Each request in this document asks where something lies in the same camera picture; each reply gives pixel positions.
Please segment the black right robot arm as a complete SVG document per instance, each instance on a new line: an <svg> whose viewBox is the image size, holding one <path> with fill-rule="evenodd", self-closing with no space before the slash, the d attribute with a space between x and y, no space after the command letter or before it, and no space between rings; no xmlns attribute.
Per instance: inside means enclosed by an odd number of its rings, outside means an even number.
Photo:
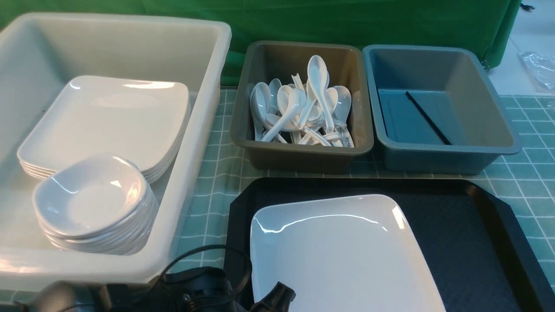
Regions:
<svg viewBox="0 0 555 312"><path fill-rule="evenodd" d="M46 286L20 312L244 312L224 270L194 268L150 283L59 281Z"/></svg>

